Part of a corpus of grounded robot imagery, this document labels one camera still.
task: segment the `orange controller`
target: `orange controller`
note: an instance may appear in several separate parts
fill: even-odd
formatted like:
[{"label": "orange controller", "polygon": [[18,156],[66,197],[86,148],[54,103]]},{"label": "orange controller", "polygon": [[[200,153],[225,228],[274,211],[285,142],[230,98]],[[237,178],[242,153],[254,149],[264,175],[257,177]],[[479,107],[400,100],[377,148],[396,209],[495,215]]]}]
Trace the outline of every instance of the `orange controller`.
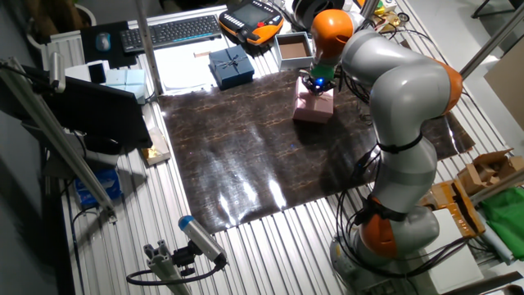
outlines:
[{"label": "orange controller", "polygon": [[219,23],[241,42],[260,45],[278,33],[284,19],[271,6],[253,0],[222,12]]}]

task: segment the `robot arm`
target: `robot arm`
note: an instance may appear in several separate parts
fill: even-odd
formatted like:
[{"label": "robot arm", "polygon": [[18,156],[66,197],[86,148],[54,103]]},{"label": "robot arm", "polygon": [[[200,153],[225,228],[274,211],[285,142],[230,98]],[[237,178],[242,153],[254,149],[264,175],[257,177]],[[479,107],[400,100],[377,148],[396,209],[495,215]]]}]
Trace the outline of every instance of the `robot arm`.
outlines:
[{"label": "robot arm", "polygon": [[373,86],[370,110],[382,160],[374,189],[356,218],[362,225],[355,250],[378,266],[425,247],[439,234],[434,215],[415,206],[431,187],[437,163],[435,148],[420,128],[425,120],[445,114],[456,104],[462,78],[450,67],[392,43],[372,29],[355,32],[356,18],[341,13],[345,14],[327,10],[315,17],[311,34],[316,50],[310,75],[332,79],[325,69],[341,59],[351,79]]}]

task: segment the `small white box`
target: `small white box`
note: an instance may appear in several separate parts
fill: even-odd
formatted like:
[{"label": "small white box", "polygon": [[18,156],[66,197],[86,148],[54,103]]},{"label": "small white box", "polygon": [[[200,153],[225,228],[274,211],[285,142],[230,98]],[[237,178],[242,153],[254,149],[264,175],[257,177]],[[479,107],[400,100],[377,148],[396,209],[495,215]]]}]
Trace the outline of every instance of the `small white box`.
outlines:
[{"label": "small white box", "polygon": [[274,48],[279,70],[307,68],[313,62],[313,53],[305,32],[276,35]]}]

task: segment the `cardboard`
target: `cardboard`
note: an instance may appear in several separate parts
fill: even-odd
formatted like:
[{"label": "cardboard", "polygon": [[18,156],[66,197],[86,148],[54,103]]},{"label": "cardboard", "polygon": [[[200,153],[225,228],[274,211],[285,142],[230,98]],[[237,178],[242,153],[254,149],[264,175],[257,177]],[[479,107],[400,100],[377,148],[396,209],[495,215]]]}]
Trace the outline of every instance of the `cardboard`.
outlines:
[{"label": "cardboard", "polygon": [[305,32],[278,34],[273,48],[279,70],[307,68],[313,62],[313,51]]},{"label": "cardboard", "polygon": [[480,192],[482,189],[496,184],[502,178],[508,177],[516,170],[524,168],[524,160],[521,157],[507,158],[506,153],[513,149],[499,152],[482,154],[473,160],[472,164],[466,164],[457,177],[464,186],[469,196]]},{"label": "cardboard", "polygon": [[506,53],[484,76],[515,121],[524,129],[524,38]]},{"label": "cardboard", "polygon": [[466,193],[470,196],[489,186],[487,182],[482,181],[477,168],[473,164],[466,164],[466,168],[461,170],[457,177],[462,186],[464,186]]},{"label": "cardboard", "polygon": [[477,173],[482,182],[490,181],[491,177],[497,173],[494,169],[489,167],[487,164],[480,164],[475,166]]},{"label": "cardboard", "polygon": [[524,159],[522,157],[510,157],[500,168],[499,171],[499,178],[505,179],[506,177],[510,176],[511,174],[519,171],[520,169],[524,168]]},{"label": "cardboard", "polygon": [[499,152],[488,152],[485,154],[481,154],[480,156],[476,157],[475,160],[473,160],[473,165],[480,165],[480,164],[493,164],[498,163],[501,161],[506,161],[506,154],[508,152],[511,152],[513,149],[509,148],[504,151]]},{"label": "cardboard", "polygon": [[463,237],[474,238],[486,231],[458,179],[433,185],[418,205],[430,207],[433,211],[447,208]]},{"label": "cardboard", "polygon": [[500,178],[499,176],[491,176],[491,179],[490,181],[488,181],[488,184],[489,185],[493,185],[493,184],[496,184],[500,181]]}]

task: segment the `dark marble mat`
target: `dark marble mat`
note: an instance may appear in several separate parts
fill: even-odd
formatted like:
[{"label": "dark marble mat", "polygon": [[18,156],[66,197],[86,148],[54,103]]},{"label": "dark marble mat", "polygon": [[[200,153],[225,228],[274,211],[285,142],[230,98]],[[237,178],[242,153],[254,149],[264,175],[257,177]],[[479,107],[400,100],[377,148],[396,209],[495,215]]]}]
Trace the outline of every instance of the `dark marble mat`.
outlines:
[{"label": "dark marble mat", "polygon": [[[287,71],[160,100],[191,213],[211,233],[373,181],[372,169],[347,181],[376,142],[361,119],[367,107],[359,111],[344,88],[326,125],[293,122],[296,77]],[[475,144],[451,114],[422,132],[439,159]]]}]

